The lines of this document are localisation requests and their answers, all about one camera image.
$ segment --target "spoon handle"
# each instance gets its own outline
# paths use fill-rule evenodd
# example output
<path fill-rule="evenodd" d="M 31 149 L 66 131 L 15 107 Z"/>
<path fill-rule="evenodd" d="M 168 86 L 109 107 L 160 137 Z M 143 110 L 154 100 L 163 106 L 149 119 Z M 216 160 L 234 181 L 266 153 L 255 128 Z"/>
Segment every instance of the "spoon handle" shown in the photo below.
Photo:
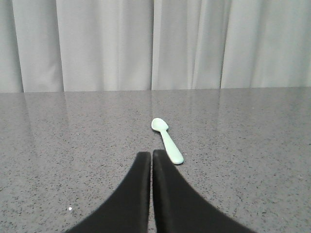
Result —
<path fill-rule="evenodd" d="M 164 142 L 165 150 L 172 163 L 182 164 L 184 162 L 184 158 L 173 140 L 171 139 L 170 135 L 166 131 L 161 131 L 160 133 Z"/>

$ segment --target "speckled stone surface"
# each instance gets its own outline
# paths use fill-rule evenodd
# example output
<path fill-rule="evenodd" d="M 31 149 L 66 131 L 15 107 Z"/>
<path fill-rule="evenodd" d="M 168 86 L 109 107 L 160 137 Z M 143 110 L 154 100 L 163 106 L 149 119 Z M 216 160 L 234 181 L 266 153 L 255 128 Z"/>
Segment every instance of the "speckled stone surface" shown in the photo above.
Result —
<path fill-rule="evenodd" d="M 136 152 L 164 148 L 154 117 L 218 209 L 259 233 L 311 232 L 311 88 L 0 94 L 0 232 L 81 221 Z"/>

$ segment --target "curtain fold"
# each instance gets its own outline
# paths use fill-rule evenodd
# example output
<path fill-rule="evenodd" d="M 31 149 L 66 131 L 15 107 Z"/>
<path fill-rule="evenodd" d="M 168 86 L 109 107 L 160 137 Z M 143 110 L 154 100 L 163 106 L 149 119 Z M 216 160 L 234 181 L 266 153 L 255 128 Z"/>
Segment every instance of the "curtain fold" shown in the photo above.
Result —
<path fill-rule="evenodd" d="M 309 0 L 0 1 L 0 92 L 311 86 Z"/>
<path fill-rule="evenodd" d="M 0 92 L 22 92 L 13 5 L 0 1 Z"/>
<path fill-rule="evenodd" d="M 63 91 L 55 0 L 13 0 L 25 92 Z"/>

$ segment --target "curtain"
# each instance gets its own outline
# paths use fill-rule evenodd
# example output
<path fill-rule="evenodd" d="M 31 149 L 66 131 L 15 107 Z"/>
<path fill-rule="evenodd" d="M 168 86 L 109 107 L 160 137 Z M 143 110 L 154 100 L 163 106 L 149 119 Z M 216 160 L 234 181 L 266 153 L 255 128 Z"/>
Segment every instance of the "curtain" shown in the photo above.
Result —
<path fill-rule="evenodd" d="M 0 92 L 311 86 L 309 0 L 2 0 Z"/>

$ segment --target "plastic spoon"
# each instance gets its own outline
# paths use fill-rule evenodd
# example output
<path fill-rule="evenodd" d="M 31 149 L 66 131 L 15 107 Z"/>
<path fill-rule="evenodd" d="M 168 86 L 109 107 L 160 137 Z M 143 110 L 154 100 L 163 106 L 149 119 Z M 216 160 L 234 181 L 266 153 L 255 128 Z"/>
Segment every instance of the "plastic spoon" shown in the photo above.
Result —
<path fill-rule="evenodd" d="M 169 134 L 166 132 L 169 126 L 166 124 L 164 120 L 161 118 L 155 118 L 151 122 L 151 128 L 155 131 L 158 131 L 161 133 L 165 150 L 172 161 L 173 164 L 182 164 L 184 162 L 184 158 L 181 155 L 179 149 L 169 136 Z"/>

